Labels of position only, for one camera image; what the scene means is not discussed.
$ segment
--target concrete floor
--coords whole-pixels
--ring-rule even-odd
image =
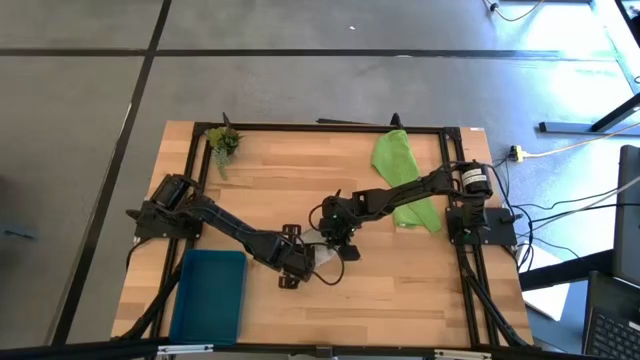
[[[144,48],[160,4],[5,0],[0,47]],[[611,54],[587,5],[545,4],[513,24],[488,16],[483,6],[480,0],[175,1],[160,47]],[[501,9],[518,14],[528,6]],[[139,58],[0,58],[0,222],[38,234],[35,241],[0,237],[0,348],[46,341],[140,65]],[[484,127],[497,159],[512,144],[541,152],[582,140],[540,135],[534,127],[593,122],[632,94],[613,58],[156,58],[70,341],[109,336],[134,229],[124,210],[138,207],[146,193],[167,120],[219,121],[225,111],[236,122],[387,123],[398,112],[407,125]],[[510,198],[549,204],[613,188],[618,151],[627,143],[640,146],[616,138],[513,166]],[[613,219],[606,210],[575,215],[536,236],[589,254],[612,245]]]

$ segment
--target green cloth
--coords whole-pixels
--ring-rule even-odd
[[[392,187],[416,180],[420,176],[404,130],[393,130],[382,135],[373,149],[371,163]],[[428,198],[396,208],[393,219],[397,226],[423,225],[431,232],[442,227],[438,212]]]

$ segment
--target blue tray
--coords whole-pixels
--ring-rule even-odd
[[[240,332],[246,270],[243,252],[189,250],[169,329],[171,342],[235,344]]]

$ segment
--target yellow plug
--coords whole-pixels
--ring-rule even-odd
[[[516,162],[524,161],[524,151],[522,150],[522,146],[520,145],[512,145],[511,146],[511,154],[514,157]]]

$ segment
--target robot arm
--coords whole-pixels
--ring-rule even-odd
[[[452,186],[453,171],[462,174],[463,189]],[[493,195],[493,191],[487,166],[474,161],[455,163],[452,168],[441,166],[427,176],[391,189],[357,191],[350,199],[339,195],[338,192],[322,202],[318,230],[329,244],[339,247],[345,260],[353,261],[360,255],[357,248],[349,243],[363,222],[381,219],[398,206],[433,195],[447,195],[462,201],[463,227],[469,232],[478,231],[487,226],[484,202]]]
[[[198,238],[202,223],[207,223],[240,242],[258,262],[283,270],[287,278],[281,278],[281,287],[295,287],[283,286],[289,277],[297,280],[294,285],[308,281],[315,268],[314,252],[297,243],[299,225],[284,225],[280,232],[256,230],[203,195],[198,184],[182,175],[166,175],[141,209],[127,214],[138,225],[135,235],[143,239]]]

